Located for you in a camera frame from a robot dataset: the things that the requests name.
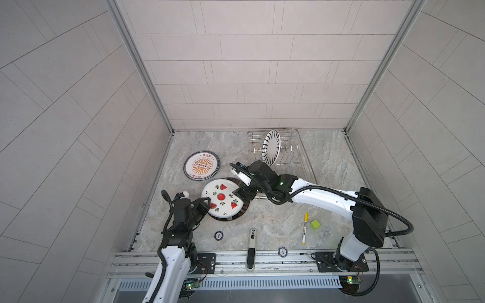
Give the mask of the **dark rimmed checkered plate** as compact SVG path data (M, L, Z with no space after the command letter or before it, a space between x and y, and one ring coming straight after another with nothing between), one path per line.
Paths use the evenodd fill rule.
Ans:
M245 196L246 184L236 178L211 181L203 192L210 197L209 215L218 221L228 222L242 217L251 200Z

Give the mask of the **white blue striped plate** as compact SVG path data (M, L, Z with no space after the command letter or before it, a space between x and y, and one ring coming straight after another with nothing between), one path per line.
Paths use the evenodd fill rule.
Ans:
M281 139L277 130L270 130L263 141L261 147L261 158L268 166L271 166L277 160L280 154Z

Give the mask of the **white watermelon pattern plate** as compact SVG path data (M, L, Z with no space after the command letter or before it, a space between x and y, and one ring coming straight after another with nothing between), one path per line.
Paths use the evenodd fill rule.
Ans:
M202 198L210 198L208 214L216 220L235 220L243 214L245 203L234 192L239 185L231 178L216 179L202 190Z

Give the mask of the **small sunburst plate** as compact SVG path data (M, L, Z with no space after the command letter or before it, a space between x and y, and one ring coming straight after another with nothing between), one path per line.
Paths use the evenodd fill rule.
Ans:
M183 172L191 180L205 181L216 175L220 166L220 159L215 153L199 151L186 159Z

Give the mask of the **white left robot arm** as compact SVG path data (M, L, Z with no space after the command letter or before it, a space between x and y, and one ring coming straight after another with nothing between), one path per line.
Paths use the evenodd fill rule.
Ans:
M187 192L177 193L174 198L165 190L161 194L169 204L169 217L157 249L159 264L144 302L177 302L189 298L201 283L200 279L187 275L200 265L193 231L210 210L210 198L192 201Z

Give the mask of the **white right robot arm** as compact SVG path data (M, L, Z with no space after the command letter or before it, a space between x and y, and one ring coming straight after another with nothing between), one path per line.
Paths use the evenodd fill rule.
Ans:
M236 191L236 196L244 202L262 193L275 205L302 203L350 220L352 232L342 238L331 261L327 262L340 271L350 271L369 248L383 247L386 237L405 236L414 231L408 219L385 208L371 189L362 187L353 192L319 186L295 175L278 175L260 160L248 167L239 162L231 167L232 173L245 184Z

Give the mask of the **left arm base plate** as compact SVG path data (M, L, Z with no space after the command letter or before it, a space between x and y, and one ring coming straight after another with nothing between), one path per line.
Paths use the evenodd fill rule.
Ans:
M188 275L214 274L216 257L215 253L198 253L195 267L188 272Z

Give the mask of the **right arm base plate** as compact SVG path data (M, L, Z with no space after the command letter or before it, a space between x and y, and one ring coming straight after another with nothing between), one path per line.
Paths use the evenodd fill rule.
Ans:
M350 261L335 252L311 253L311 258L317 263L320 273L367 272L369 266L365 254L361 254L357 261Z

